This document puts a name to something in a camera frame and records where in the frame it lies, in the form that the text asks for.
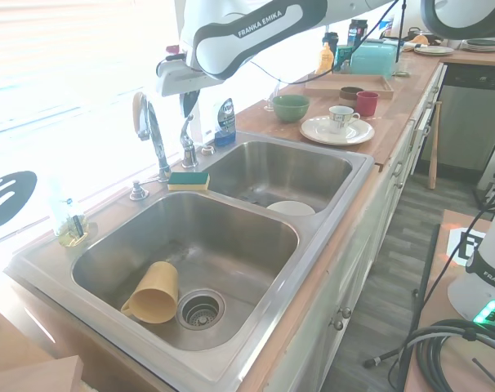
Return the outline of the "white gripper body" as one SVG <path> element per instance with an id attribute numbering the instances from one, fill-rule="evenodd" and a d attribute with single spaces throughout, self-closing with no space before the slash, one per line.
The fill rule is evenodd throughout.
<path id="1" fill-rule="evenodd" d="M 224 82 L 217 76 L 224 71 L 221 65 L 201 65 L 196 58 L 169 60 L 158 64 L 155 91 L 163 97 L 198 91 Z"/>

